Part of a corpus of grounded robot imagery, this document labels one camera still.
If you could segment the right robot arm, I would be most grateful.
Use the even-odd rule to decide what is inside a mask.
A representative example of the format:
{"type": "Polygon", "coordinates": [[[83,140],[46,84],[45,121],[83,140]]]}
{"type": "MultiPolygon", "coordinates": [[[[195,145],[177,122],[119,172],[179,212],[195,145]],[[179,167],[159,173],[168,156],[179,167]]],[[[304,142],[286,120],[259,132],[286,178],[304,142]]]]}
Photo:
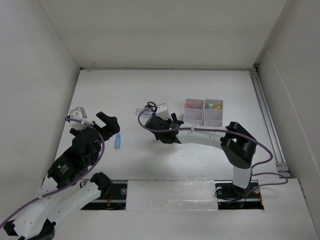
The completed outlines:
{"type": "Polygon", "coordinates": [[[252,160],[256,152],[255,138],[239,123],[231,122],[226,128],[192,125],[178,120],[173,113],[171,119],[164,120],[152,116],[144,124],[156,140],[164,144],[198,144],[220,149],[233,166],[231,186],[219,187],[215,195],[221,193],[225,201],[240,200],[249,192],[252,174],[252,160]]]}

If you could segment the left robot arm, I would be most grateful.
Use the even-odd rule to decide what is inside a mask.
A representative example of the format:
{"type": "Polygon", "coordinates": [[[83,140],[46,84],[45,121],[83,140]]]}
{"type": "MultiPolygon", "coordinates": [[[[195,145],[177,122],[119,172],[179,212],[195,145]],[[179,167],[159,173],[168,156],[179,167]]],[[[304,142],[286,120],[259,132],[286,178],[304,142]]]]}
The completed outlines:
{"type": "Polygon", "coordinates": [[[105,125],[88,122],[80,112],[65,118],[74,136],[71,146],[58,157],[47,171],[38,196],[18,208],[0,225],[8,236],[20,240],[51,240],[62,220],[97,198],[112,195],[113,181],[103,172],[91,179],[69,198],[67,189],[88,175],[101,160],[105,141],[120,132],[118,119],[98,112],[96,117],[105,125]]]}

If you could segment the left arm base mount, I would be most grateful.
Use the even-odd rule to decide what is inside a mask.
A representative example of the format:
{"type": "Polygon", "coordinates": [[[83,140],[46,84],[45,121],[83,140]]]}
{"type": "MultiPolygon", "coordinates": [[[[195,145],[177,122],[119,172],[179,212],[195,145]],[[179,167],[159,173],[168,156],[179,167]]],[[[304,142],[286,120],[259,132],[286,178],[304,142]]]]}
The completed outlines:
{"type": "Polygon", "coordinates": [[[126,209],[128,193],[127,181],[116,181],[113,183],[111,192],[108,196],[99,197],[81,210],[84,211],[122,211],[126,209]]]}

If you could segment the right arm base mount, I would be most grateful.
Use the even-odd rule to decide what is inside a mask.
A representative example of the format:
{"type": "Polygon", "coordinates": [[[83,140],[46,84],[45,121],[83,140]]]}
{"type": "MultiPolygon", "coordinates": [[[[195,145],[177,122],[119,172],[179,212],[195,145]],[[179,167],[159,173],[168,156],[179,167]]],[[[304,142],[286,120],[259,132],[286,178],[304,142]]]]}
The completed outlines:
{"type": "Polygon", "coordinates": [[[215,184],[214,196],[218,210],[264,210],[262,196],[257,182],[251,182],[246,189],[231,182],[215,184]]]}

